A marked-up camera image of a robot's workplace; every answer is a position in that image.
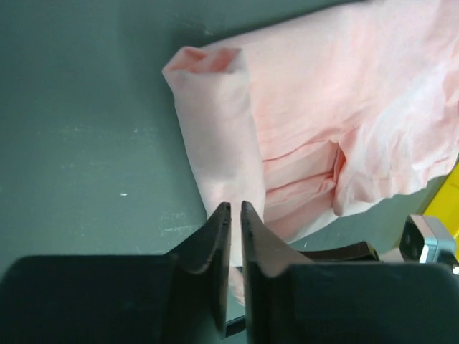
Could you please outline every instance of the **black object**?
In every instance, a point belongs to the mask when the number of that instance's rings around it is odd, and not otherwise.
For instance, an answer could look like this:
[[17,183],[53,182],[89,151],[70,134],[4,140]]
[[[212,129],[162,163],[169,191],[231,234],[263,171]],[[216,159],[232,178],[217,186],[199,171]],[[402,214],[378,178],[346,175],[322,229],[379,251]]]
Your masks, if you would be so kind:
[[457,342],[454,257],[383,264],[366,243],[297,252],[251,204],[240,216],[245,320],[225,323],[230,205],[221,204],[164,256],[20,259],[0,283],[0,343],[218,343],[245,327],[254,344]]

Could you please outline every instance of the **yellow object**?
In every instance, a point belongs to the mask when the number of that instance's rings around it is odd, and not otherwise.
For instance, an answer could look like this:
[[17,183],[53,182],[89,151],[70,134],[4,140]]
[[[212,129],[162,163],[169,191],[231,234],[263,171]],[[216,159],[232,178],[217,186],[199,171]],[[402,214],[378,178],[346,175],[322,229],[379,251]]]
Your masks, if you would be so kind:
[[454,167],[453,172],[425,209],[424,215],[440,219],[453,235],[458,243],[456,258],[459,259],[459,164]]

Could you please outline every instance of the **pink fabric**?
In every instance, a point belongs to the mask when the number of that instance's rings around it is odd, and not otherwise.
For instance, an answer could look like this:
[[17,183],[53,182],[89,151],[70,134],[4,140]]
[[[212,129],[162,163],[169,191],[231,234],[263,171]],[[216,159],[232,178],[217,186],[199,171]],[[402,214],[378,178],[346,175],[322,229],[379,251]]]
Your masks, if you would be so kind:
[[251,201],[287,242],[424,188],[459,153],[456,0],[334,7],[185,47],[164,76],[207,213]]

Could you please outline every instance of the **pink cloth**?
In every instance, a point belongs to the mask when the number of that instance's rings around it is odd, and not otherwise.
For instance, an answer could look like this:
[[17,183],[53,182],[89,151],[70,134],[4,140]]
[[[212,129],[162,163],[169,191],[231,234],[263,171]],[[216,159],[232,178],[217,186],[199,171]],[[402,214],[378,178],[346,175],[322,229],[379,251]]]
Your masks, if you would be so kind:
[[[459,153],[459,1],[347,4],[164,68],[207,213],[242,200],[287,242],[410,194]],[[237,270],[230,284],[243,296]]]

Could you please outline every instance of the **green surface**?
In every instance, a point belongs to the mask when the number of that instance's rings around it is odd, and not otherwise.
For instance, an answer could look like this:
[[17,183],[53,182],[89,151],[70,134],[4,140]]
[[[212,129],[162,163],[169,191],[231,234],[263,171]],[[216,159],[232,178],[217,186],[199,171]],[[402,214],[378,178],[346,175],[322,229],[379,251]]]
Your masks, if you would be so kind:
[[[184,45],[343,2],[0,1],[0,273],[27,254],[150,254],[187,238],[205,213],[161,68]],[[394,241],[400,221],[384,222],[424,197],[310,239]],[[229,318],[242,311],[231,298]]]

